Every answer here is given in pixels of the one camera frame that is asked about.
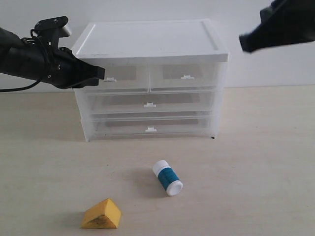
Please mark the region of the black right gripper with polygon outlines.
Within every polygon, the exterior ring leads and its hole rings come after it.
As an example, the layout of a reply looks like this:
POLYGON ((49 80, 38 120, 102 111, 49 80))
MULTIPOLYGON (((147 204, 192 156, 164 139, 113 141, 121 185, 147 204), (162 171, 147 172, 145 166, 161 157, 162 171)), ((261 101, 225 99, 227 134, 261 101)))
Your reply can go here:
POLYGON ((259 12, 261 24, 239 35, 243 52, 263 47, 314 42, 315 2, 313 0, 274 0, 259 12))

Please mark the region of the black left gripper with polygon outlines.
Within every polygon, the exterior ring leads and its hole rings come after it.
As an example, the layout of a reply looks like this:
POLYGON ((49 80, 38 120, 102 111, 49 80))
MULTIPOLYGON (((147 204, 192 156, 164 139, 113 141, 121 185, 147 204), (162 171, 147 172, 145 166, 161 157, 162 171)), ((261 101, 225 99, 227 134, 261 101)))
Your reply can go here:
POLYGON ((67 47, 48 47, 52 85, 59 89, 80 89, 98 86, 105 69, 76 58, 67 47))

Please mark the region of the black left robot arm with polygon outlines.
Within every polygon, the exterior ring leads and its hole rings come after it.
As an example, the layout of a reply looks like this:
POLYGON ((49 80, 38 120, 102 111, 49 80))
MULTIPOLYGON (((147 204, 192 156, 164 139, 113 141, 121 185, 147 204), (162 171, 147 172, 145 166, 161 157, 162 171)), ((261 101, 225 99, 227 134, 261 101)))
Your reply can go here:
POLYGON ((98 86, 105 69, 77 59, 67 47, 59 47, 60 29, 31 30, 30 38, 0 30, 0 72, 33 80, 15 91, 30 89, 39 83, 58 89, 98 86))

